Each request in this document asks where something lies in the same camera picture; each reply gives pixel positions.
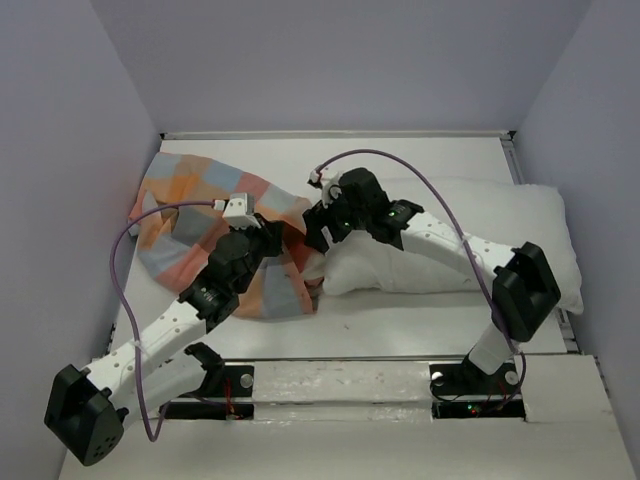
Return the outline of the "white pillow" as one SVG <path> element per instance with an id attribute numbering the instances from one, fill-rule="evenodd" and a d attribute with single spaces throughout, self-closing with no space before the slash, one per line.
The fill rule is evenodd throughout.
<path id="1" fill-rule="evenodd" d="M 354 231 L 326 255 L 323 289 L 342 295 L 358 289 L 392 293 L 475 291 L 490 286 L 514 248 L 539 246 L 561 298 L 558 306 L 584 311 L 582 276 L 559 191 L 543 185 L 513 185 L 455 177 L 434 178 L 428 189 L 418 179 L 384 179 L 393 200 L 423 207 L 402 234 L 400 247 Z"/>

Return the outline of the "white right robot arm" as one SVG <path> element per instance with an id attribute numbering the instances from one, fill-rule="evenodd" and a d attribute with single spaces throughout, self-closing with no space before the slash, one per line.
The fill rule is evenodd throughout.
<path id="1" fill-rule="evenodd" d="M 306 244 L 321 252 L 362 231 L 380 244 L 417 254 L 477 280 L 488 297 L 491 325 L 464 358 L 462 384 L 482 392 L 497 371 L 531 340 L 561 298 L 543 250 L 492 243 L 445 224 L 418 204 L 392 200 L 365 168 L 331 175 L 313 171 L 320 200 L 303 214 Z"/>

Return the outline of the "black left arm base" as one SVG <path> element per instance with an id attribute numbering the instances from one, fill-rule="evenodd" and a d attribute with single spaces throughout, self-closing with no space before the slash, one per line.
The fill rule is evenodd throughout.
<path id="1" fill-rule="evenodd" d="M 195 360 L 197 387 L 162 407 L 166 420 L 249 420 L 254 416 L 252 394 L 255 368 L 251 364 L 228 365 L 204 343 L 185 349 Z"/>

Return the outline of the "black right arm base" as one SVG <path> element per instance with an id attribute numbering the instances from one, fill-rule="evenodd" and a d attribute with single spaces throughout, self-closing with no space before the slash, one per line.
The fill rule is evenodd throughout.
<path id="1" fill-rule="evenodd" d="M 522 387 L 527 372 L 526 357 L 503 363 L 486 374 L 467 359 L 429 364 L 431 414 L 436 420 L 519 419 L 525 420 Z"/>

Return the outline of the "colourful checked pillowcase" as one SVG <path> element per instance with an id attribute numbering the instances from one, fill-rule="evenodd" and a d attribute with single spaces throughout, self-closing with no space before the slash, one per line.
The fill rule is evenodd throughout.
<path id="1" fill-rule="evenodd" d="M 285 224 L 282 255 L 262 262 L 240 297 L 236 315 L 267 319 L 315 313 L 324 258 L 304 243 L 302 214 L 310 201 L 207 157 L 159 152 L 151 161 L 129 215 L 152 212 L 129 231 L 148 274 L 174 294 L 184 290 L 229 230 L 210 201 L 234 193 L 252 195 L 259 214 Z M 162 212 L 155 211 L 158 206 Z"/>

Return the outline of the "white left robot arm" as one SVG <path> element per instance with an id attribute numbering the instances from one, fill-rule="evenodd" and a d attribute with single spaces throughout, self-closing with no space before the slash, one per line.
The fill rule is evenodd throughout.
<path id="1" fill-rule="evenodd" d="M 167 310 L 129 342 L 54 377 L 44 423 L 82 465 L 113 451 L 125 430 L 183 395 L 209 395 L 223 359 L 202 343 L 239 306 L 262 261 L 282 252 L 284 224 L 258 217 L 223 235 L 207 265 Z"/>

